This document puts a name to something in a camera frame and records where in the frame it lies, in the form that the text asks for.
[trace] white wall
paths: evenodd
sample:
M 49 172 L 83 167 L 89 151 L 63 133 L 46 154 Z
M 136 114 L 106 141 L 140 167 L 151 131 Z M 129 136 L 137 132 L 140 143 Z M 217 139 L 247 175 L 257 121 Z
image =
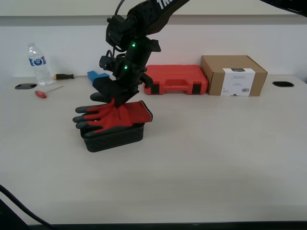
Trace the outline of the white wall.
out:
M 124 15 L 144 0 L 125 1 Z M 7 0 L 0 3 L 0 16 L 89 16 L 111 15 L 119 0 Z M 178 15 L 291 14 L 259 0 L 192 0 Z
M 104 17 L 0 17 L 0 79 L 32 76 L 27 42 L 50 72 L 85 75 L 109 49 Z M 149 64 L 199 64 L 201 55 L 249 55 L 270 74 L 307 76 L 307 19 L 285 16 L 174 16 L 152 38 L 162 54 Z

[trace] glove cuff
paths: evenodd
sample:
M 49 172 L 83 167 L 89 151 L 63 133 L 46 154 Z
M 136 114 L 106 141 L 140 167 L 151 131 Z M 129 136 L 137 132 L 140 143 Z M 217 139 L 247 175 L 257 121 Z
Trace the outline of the glove cuff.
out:
M 153 121 L 153 114 L 144 101 L 126 103 L 124 106 L 129 113 L 132 124 L 147 123 Z

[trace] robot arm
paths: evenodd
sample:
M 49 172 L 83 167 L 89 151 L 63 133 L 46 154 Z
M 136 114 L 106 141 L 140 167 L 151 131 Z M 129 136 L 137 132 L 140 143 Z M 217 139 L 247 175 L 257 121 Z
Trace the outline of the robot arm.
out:
M 139 92 L 140 84 L 145 83 L 145 87 L 151 88 L 153 81 L 145 74 L 146 63 L 151 53 L 161 52 L 161 48 L 157 40 L 146 36 L 160 32 L 170 16 L 188 1 L 147 0 L 132 8 L 126 19 L 120 15 L 108 18 L 106 41 L 114 51 L 126 53 L 114 57 L 114 53 L 108 52 L 100 59 L 100 67 L 113 72 L 116 78 L 115 81 L 102 78 L 93 84 L 106 101 L 114 98 L 115 106 L 119 107 Z M 306 0 L 261 1 L 307 17 Z

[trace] black handle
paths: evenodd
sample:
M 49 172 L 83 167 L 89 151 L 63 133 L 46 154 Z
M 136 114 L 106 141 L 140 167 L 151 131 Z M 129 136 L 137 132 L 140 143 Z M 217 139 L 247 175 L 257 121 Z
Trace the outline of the black handle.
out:
M 66 79 L 74 79 L 73 74 L 56 74 L 54 75 L 55 80 L 66 80 Z

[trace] black power cord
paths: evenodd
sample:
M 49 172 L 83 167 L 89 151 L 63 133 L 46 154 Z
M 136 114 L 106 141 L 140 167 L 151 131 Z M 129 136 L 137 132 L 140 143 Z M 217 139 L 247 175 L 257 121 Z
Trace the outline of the black power cord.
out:
M 119 12 L 119 9 L 121 7 L 121 5 L 124 3 L 125 0 L 121 0 L 120 3 L 118 4 L 117 8 L 116 8 L 116 11 L 115 11 L 115 15 L 118 14 Z M 106 53 L 106 56 L 108 57 L 109 55 L 111 55 L 111 58 L 114 58 L 115 57 L 115 50 L 121 52 L 120 49 L 116 48 L 115 46 L 113 47 L 113 52 L 112 50 L 108 50 L 107 53 Z
M 37 222 L 41 223 L 45 227 L 52 229 L 52 230 L 59 230 L 58 228 L 54 227 L 53 225 L 49 224 L 48 222 L 44 221 L 43 219 L 36 216 L 33 212 L 26 208 L 12 193 L 10 193 L 5 187 L 0 184 L 0 192 L 2 192 L 5 196 L 7 196 L 18 208 L 20 208 L 25 214 L 29 217 L 33 218 Z

